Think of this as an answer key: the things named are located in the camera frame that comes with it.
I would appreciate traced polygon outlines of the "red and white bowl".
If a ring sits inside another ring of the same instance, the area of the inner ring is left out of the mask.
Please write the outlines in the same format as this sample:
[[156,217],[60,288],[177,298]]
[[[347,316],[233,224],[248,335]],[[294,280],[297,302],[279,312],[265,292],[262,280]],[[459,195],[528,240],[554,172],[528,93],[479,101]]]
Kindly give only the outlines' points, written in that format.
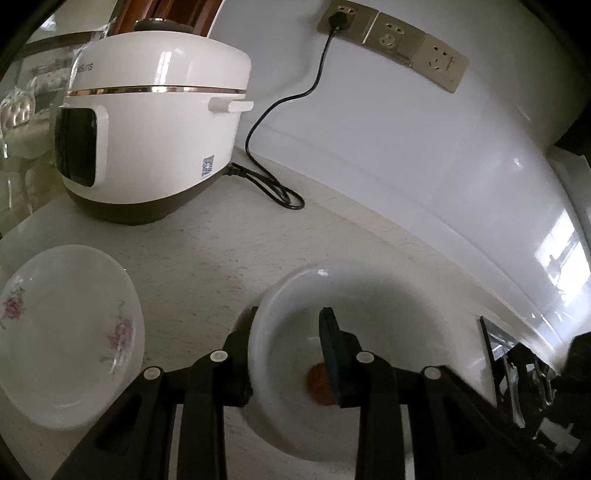
[[291,456],[351,463],[359,413],[322,406],[305,377],[322,363],[318,315],[331,307],[342,330],[394,367],[444,364],[449,350],[437,313],[384,268],[325,260],[295,270],[266,291],[249,330],[253,395],[242,410],[260,438]]

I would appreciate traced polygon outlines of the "white floral plate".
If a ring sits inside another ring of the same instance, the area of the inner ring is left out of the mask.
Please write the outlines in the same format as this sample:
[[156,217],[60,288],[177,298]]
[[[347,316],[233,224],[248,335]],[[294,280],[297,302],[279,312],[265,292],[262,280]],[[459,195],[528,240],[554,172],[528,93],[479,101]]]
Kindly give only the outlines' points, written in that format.
[[73,430],[139,374],[145,327],[126,270],[84,245],[45,250],[1,293],[1,388],[32,423]]

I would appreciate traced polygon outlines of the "metal sink fixture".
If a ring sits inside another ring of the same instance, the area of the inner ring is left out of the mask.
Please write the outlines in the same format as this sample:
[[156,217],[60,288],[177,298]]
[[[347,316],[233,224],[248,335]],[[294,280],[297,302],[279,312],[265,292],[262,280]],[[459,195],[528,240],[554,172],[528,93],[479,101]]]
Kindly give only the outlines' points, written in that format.
[[479,318],[497,408],[539,446],[566,460],[590,459],[590,334],[574,338],[555,371],[530,348]]

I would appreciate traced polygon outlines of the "white rice cooker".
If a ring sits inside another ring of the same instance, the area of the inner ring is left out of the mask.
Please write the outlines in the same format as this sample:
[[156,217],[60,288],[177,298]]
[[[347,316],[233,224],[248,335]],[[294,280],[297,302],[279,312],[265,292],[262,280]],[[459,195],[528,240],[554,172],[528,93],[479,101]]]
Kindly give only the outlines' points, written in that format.
[[76,57],[55,117],[56,167],[87,214],[166,217],[228,173],[252,61],[160,18]]

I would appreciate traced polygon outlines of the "beige wall socket strip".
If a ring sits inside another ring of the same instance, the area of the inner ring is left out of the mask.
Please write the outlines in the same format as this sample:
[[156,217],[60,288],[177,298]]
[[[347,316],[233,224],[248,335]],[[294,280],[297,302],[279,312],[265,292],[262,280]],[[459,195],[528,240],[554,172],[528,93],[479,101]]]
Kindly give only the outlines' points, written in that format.
[[391,15],[353,1],[332,1],[325,8],[318,32],[329,34],[329,19],[346,17],[337,36],[383,55],[455,93],[469,60],[439,38]]

